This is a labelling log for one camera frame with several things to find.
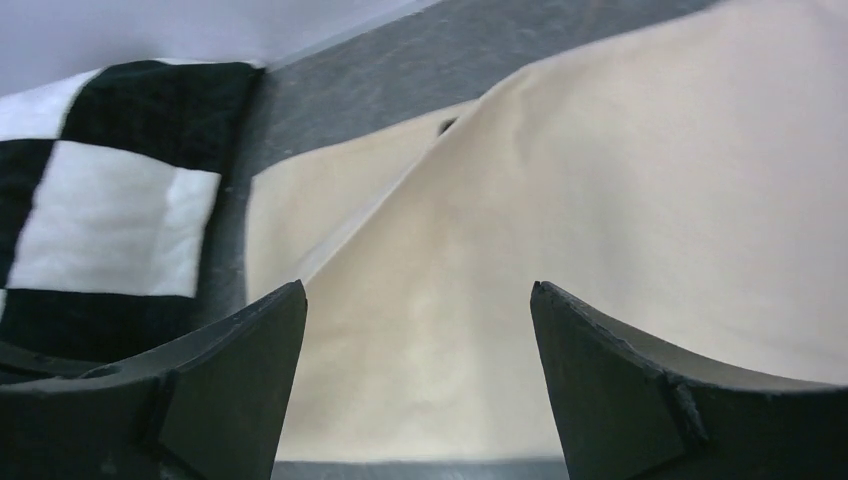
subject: white square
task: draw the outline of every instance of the white square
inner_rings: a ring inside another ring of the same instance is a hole
[[[59,138],[77,94],[101,70],[0,97],[0,141]]]
[[[57,142],[9,288],[193,297],[220,175]]]

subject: checkered cushion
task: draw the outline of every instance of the checkered cushion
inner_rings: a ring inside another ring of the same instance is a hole
[[[261,72],[140,61],[0,98],[0,340],[108,362],[185,333]]]

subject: gray floor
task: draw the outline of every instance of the gray floor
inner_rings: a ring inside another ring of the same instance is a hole
[[[208,323],[244,305],[244,213],[264,168],[478,97],[523,65],[699,10],[715,0],[445,0],[269,74],[210,222],[201,266]],[[564,465],[280,464],[274,479],[566,478]]]

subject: beige cloth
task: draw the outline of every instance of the beige cloth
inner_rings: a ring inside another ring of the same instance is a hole
[[[278,458],[561,455],[535,280],[728,363],[848,383],[844,5],[723,4],[260,174],[249,297],[309,296]]]

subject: white wall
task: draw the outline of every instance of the white wall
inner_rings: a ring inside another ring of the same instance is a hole
[[[273,62],[428,3],[0,0],[0,95],[143,58]]]

